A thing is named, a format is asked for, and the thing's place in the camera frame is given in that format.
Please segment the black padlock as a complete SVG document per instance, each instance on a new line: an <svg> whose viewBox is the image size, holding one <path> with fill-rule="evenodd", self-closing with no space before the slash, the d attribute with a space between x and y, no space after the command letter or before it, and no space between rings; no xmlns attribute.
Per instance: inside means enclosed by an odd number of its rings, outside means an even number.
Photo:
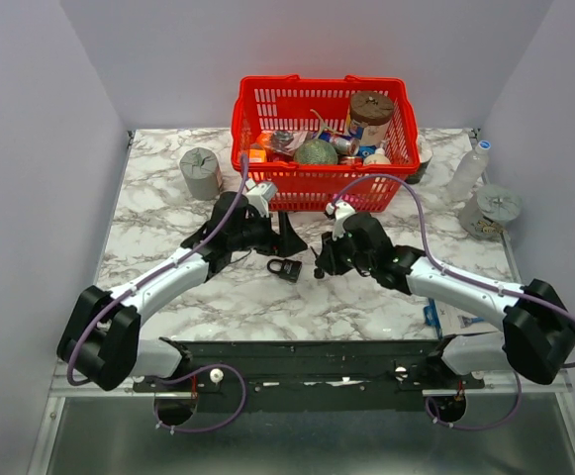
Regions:
<svg viewBox="0 0 575 475"><path fill-rule="evenodd" d="M281 280L296 283L302 270L302 262L289 258L273 258L266 264L266 269Z"/></svg>

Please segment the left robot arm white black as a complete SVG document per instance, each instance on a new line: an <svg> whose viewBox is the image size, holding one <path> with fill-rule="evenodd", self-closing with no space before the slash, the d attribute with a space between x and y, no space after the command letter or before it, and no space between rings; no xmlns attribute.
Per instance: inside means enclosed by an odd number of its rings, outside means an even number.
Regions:
<svg viewBox="0 0 575 475"><path fill-rule="evenodd" d="M110 391L129 377L155 377L169 391L182 389L190 368L181 345L166 337L143 338L143 324L220 273L236 252L286 258L307 247L286 213L274 228L271 216L250 198L223 193L210 219L154 269L112 290L92 285L80 293L56 349L69 383Z"/></svg>

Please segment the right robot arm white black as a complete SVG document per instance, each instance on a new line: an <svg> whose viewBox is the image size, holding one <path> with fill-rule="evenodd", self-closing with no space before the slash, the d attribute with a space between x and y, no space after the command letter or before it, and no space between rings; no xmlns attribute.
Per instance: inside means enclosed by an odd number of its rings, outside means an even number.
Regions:
<svg viewBox="0 0 575 475"><path fill-rule="evenodd" d="M426 251L395 245L380 222L354 213L323 233L317 267L329 275L351 270L385 289L433 299L482 319L493 332L456 335L426 363L428 380L445 388L475 371L514 371L551 384L575 347L575 324L555 289L483 278L431 262Z"/></svg>

